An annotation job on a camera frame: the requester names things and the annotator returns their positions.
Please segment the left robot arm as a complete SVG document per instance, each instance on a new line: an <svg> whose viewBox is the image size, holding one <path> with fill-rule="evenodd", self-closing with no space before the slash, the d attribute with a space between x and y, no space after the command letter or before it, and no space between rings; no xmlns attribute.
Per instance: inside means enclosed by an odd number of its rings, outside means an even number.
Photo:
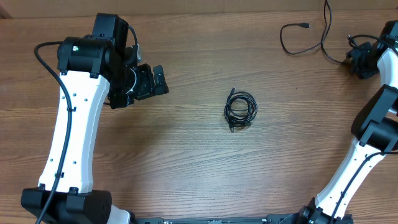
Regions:
<svg viewBox="0 0 398 224"><path fill-rule="evenodd" d="M115 14L99 13L93 31L57 42L51 74L60 87L49 157L36 187L21 205L38 223L135 223L115 206L110 192L93 187L93 154L101 110L168 93L161 66L141 63L139 44L127 46L134 29Z"/></svg>

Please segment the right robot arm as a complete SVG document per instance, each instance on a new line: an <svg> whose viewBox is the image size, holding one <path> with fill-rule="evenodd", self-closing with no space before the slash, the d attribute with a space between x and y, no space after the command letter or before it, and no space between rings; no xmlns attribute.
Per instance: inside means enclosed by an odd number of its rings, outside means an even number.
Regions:
<svg viewBox="0 0 398 224"><path fill-rule="evenodd" d="M397 21L385 24L375 43L357 44L346 54L360 79L380 75L381 87L355 117L351 142L343 162L327 186L307 206L282 223L352 223L347 206L371 170L387 155L397 154Z"/></svg>

